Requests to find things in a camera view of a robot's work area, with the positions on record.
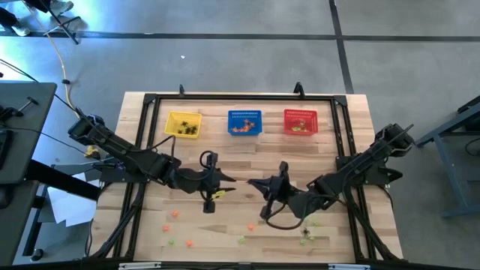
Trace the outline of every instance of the gray floor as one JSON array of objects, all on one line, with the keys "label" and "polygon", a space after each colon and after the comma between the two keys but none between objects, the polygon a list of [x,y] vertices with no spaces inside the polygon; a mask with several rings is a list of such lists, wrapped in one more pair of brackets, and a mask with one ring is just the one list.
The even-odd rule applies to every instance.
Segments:
[{"label": "gray floor", "polygon": [[[74,1],[67,17],[80,15],[83,31],[132,33],[333,34],[326,0],[288,1]],[[9,4],[22,21],[38,29],[19,3]],[[470,0],[337,1],[345,35],[479,35],[480,2]],[[51,23],[41,14],[44,23]],[[55,39],[74,81],[73,102],[115,128],[125,91],[345,93],[338,51],[328,40],[127,40],[84,39],[78,46]],[[480,43],[346,42],[355,93],[367,94],[376,130],[390,122],[415,124],[423,133],[450,119],[480,94]],[[60,85],[62,70],[49,41],[0,37],[0,58],[40,81]],[[5,71],[5,79],[24,80]],[[63,88],[57,93],[65,96]],[[44,132],[68,141],[75,115],[54,101]],[[448,142],[458,162],[472,163],[464,142]],[[34,158],[45,164],[83,162],[78,152],[42,137]],[[395,218],[405,258],[416,263],[480,266],[480,214],[444,219],[455,207],[452,189],[432,145],[413,149],[389,166],[404,172],[392,184]],[[467,175],[478,170],[469,168]],[[82,255],[86,226],[42,228],[42,262]],[[28,258],[16,258],[27,263]]]}]

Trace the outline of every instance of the wooden table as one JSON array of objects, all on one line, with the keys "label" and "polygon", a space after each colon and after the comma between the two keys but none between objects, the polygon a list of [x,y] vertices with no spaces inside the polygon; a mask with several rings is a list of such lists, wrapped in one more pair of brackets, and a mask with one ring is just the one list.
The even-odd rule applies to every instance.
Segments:
[{"label": "wooden table", "polygon": [[[144,94],[125,93],[121,107],[116,134],[131,143],[134,143],[137,135]],[[367,98],[362,94],[352,94],[347,95],[347,100],[356,148],[362,152],[374,139]],[[316,110],[319,133],[313,136],[283,134],[283,111],[286,108]],[[229,135],[228,110],[262,110],[263,133],[259,136]],[[159,184],[149,184],[142,208],[135,260],[269,263],[354,261],[347,210],[341,204],[336,203],[327,211],[311,214],[304,226],[298,229],[272,229],[259,216],[265,204],[263,196],[246,183],[248,179],[277,175],[281,161],[289,163],[292,184],[302,189],[306,189],[305,185],[317,176],[334,172],[338,153],[328,102],[162,100],[154,143],[167,136],[164,127],[169,111],[202,114],[199,138],[177,139],[175,156],[183,161],[182,167],[199,170],[200,154],[205,150],[217,152],[220,160],[217,166],[237,179],[236,183],[225,183],[223,186],[232,186],[237,190],[217,200],[214,214],[203,214],[203,200],[198,193],[188,195]],[[339,118],[343,119],[342,112],[339,110],[338,113]],[[146,147],[151,115],[152,109],[148,111],[143,148]],[[344,122],[340,121],[340,125],[344,131]],[[170,153],[170,143],[158,150]],[[92,227],[91,253],[101,246],[119,222],[124,192],[125,184],[112,184],[99,199]],[[370,186],[365,186],[365,196],[373,228],[393,254],[401,257],[389,198],[383,190]],[[178,217],[173,217],[172,211],[178,211]],[[285,209],[271,222],[288,226],[296,224],[297,220],[289,209]],[[254,225],[251,231],[249,224]],[[163,225],[169,225],[170,230],[164,232]],[[300,245],[301,230],[305,226],[314,240]],[[130,230],[128,227],[123,252],[128,245]],[[361,229],[359,234],[362,250],[367,254],[365,235]],[[239,242],[242,236],[244,244]],[[169,240],[173,240],[175,245],[170,246]],[[192,247],[187,247],[187,240],[193,242]]]}]

